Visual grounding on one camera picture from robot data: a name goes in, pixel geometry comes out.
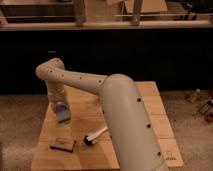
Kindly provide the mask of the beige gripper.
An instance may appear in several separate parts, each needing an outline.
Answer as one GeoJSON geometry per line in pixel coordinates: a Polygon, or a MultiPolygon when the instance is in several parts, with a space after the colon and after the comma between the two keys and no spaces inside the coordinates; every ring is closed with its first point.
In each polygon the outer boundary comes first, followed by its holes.
{"type": "Polygon", "coordinates": [[[65,90],[60,92],[49,92],[48,100],[52,107],[56,106],[55,113],[59,123],[65,122],[71,118],[69,107],[65,105],[67,103],[67,93],[65,90]]]}

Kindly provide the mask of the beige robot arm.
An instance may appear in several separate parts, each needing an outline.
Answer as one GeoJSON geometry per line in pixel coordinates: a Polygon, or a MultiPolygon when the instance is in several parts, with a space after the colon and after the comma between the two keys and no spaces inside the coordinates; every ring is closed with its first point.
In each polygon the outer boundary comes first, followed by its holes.
{"type": "Polygon", "coordinates": [[[99,97],[121,171],[169,171],[141,93],[129,76],[68,71],[58,58],[38,65],[36,75],[46,83],[59,122],[71,119],[65,86],[99,97]]]}

